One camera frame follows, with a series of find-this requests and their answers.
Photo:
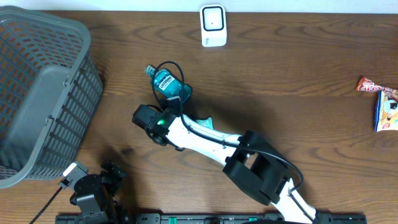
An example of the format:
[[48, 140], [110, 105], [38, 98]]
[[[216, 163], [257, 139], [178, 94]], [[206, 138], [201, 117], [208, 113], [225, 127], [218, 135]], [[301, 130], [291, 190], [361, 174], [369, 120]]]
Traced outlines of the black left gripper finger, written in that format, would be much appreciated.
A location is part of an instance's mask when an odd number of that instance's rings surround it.
[[126, 172], [124, 170], [122, 170], [122, 168], [120, 168], [119, 166], [116, 166], [115, 164], [113, 164], [111, 171], [112, 171], [115, 179], [123, 180], [123, 178], [125, 178], [125, 176], [126, 176]]
[[111, 161], [107, 161], [101, 164], [101, 168], [104, 170], [115, 170], [117, 166], [113, 164]]

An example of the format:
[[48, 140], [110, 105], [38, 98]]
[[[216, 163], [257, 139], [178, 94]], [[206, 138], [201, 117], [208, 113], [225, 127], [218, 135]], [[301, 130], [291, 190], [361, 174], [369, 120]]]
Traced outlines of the teal mouthwash bottle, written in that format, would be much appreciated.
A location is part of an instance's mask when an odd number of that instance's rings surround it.
[[182, 88], [182, 82], [166, 69], [155, 73], [155, 67], [148, 65], [145, 68], [145, 73], [154, 81], [154, 88], [167, 98], [181, 96], [181, 92], [183, 92], [182, 101], [185, 103], [192, 95], [192, 88], [187, 84]]

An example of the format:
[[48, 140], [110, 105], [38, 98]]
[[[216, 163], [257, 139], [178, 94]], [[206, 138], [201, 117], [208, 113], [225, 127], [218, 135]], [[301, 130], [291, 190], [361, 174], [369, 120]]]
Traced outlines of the teal wet wipes pack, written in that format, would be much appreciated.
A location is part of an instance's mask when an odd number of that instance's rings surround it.
[[207, 119], [197, 119], [196, 122], [206, 128], [214, 129], [212, 117], [208, 117]]

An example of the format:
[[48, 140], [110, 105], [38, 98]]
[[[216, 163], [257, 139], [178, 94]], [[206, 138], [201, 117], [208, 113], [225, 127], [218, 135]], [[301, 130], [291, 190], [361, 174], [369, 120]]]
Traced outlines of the orange red snack bar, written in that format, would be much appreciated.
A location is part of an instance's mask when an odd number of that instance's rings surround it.
[[381, 86], [366, 77], [362, 77], [355, 88], [356, 91], [365, 92], [384, 92], [389, 98], [397, 101], [397, 90], [385, 86]]

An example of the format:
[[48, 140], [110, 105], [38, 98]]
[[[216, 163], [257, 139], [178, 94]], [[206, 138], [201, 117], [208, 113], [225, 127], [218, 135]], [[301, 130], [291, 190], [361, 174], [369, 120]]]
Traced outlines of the yellow snack bag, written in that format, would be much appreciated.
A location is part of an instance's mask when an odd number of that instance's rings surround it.
[[397, 131], [397, 102], [383, 91], [378, 93], [374, 132]]

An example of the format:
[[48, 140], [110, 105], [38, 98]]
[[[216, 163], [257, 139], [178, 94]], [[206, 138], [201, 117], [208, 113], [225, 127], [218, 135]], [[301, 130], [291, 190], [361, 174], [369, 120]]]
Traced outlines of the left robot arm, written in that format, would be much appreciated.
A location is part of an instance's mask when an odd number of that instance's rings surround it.
[[74, 162], [68, 176], [72, 179], [74, 194], [70, 203], [79, 206], [82, 223], [128, 223], [128, 212], [114, 200], [126, 172], [112, 162], [101, 165], [99, 174], [89, 174], [88, 169]]

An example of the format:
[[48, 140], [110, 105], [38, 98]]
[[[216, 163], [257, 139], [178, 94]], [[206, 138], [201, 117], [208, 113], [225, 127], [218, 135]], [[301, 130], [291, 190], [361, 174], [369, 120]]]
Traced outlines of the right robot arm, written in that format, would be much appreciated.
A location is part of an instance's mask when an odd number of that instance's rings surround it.
[[200, 125], [181, 111], [153, 110], [140, 105], [132, 122], [158, 145], [191, 149], [223, 166], [223, 173], [243, 193], [263, 205], [273, 205], [287, 222], [315, 223], [317, 210], [307, 204], [292, 171], [301, 171], [257, 133], [222, 133]]

